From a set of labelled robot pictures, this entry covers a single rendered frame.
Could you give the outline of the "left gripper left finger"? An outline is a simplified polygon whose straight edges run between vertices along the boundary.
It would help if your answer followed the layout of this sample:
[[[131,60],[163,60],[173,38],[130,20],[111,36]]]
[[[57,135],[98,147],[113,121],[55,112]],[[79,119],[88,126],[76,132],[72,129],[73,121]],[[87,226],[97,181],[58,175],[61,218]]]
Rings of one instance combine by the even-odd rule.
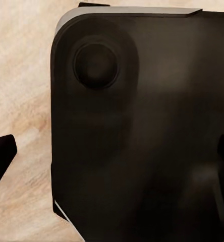
[[[12,134],[0,137],[0,180],[17,153],[16,142]]]

